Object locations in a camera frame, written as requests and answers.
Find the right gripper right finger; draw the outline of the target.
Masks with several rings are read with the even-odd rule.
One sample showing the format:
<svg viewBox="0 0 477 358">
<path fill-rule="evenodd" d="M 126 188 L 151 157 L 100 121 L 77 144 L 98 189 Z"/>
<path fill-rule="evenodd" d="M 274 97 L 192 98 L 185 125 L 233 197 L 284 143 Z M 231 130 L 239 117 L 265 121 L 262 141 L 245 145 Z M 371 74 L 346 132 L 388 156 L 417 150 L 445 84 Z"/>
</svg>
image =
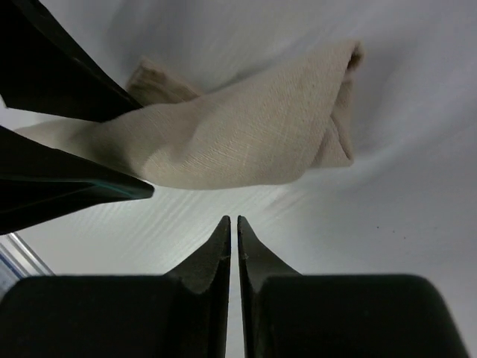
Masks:
<svg viewBox="0 0 477 358">
<path fill-rule="evenodd" d="M 439 291 L 410 274 L 305 275 L 238 218 L 247 357 L 467 357 Z"/>
</svg>

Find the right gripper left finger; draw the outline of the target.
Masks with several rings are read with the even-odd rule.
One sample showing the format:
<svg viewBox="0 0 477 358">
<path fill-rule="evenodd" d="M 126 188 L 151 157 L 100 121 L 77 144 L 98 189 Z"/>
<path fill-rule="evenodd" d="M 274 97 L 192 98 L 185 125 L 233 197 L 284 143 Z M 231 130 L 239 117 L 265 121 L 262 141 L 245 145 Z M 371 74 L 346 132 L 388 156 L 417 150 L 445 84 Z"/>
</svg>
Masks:
<svg viewBox="0 0 477 358">
<path fill-rule="evenodd" d="M 223 357 L 231 224 L 161 275 L 32 276 L 1 301 L 3 357 Z"/>
</svg>

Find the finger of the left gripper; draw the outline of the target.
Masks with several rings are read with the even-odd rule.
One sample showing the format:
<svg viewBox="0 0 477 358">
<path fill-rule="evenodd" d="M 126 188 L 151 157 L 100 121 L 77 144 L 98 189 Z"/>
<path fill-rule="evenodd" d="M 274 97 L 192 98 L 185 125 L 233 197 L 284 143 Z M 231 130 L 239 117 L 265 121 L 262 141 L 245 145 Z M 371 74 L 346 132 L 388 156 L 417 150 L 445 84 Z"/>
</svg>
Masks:
<svg viewBox="0 0 477 358">
<path fill-rule="evenodd" d="M 1 98 L 8 108 L 91 122 L 141 108 L 39 1 L 1 0 Z"/>
<path fill-rule="evenodd" d="M 1 128 L 1 234 L 99 204 L 150 198 L 152 185 Z"/>
</svg>

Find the beige cloth napkin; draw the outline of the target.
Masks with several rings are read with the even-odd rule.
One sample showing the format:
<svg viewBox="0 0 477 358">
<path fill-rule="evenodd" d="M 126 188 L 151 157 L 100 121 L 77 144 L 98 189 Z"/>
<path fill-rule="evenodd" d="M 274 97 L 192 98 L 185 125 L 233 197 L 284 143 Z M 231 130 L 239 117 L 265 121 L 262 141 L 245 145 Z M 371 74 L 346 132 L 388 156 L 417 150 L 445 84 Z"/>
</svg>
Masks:
<svg viewBox="0 0 477 358">
<path fill-rule="evenodd" d="M 361 43 L 345 40 L 211 93 L 143 60 L 127 84 L 138 110 L 18 134 L 158 186 L 290 183 L 311 168 L 352 164 L 352 73 L 362 57 Z"/>
</svg>

